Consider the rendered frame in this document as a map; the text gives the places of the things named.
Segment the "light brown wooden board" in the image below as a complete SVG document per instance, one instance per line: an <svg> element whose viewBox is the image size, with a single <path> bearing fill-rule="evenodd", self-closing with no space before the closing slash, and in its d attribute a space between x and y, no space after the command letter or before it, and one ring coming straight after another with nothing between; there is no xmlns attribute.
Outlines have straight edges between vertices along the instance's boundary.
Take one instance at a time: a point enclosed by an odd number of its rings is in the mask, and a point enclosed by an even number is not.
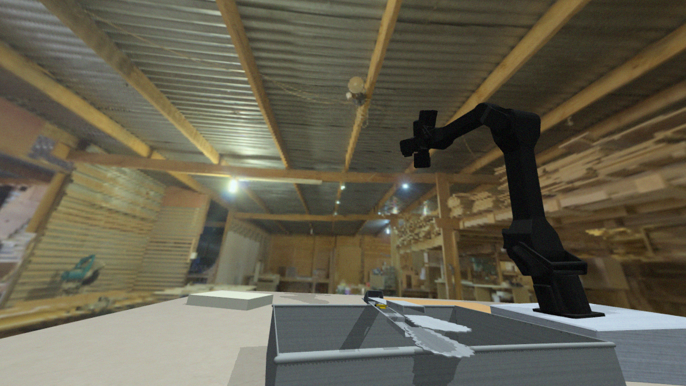
<svg viewBox="0 0 686 386"><path fill-rule="evenodd" d="M456 305L463 306L465 308L470 308L473 310L478 310L480 312L491 313L490 306L481 305L480 303L474 302L462 302L462 301L432 301L432 300L407 300L407 299L396 299L396 298L384 298L384 300L399 300L399 301L409 301L415 305Z"/></svg>

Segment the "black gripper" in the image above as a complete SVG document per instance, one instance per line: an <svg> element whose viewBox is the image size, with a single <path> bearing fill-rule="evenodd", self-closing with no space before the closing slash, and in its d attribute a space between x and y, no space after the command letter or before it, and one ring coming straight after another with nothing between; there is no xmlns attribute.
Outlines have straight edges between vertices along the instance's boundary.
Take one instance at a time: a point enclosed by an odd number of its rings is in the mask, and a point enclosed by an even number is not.
<svg viewBox="0 0 686 386"><path fill-rule="evenodd" d="M413 137L415 137L415 140L417 139L418 135L421 134L421 130L418 130L418 123L419 120L415 120L413 122ZM415 151L418 151L418 147L415 146ZM414 168L430 168L431 166L431 157L430 157L430 152L428 155L423 155L423 154L418 154L414 153Z"/></svg>

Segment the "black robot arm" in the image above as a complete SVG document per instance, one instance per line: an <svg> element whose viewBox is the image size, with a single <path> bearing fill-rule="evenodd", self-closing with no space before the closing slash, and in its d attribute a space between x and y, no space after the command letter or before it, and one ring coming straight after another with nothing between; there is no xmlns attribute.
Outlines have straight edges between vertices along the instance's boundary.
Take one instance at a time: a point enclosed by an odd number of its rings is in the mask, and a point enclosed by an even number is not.
<svg viewBox="0 0 686 386"><path fill-rule="evenodd" d="M454 139L481 125L490 127L494 142L504 152L513 222L502 229L503 248L524 276L531 276L539 308L533 312L567 318L606 317L593 312L578 274L587 263L564 250L559 235L547 222L536 168L534 147L541 136L536 113L478 103L470 112L444 127L435 127L437 110L421 110L421 134L400 141L404 157L429 149L445 150ZM418 151L415 151L415 146Z"/></svg>

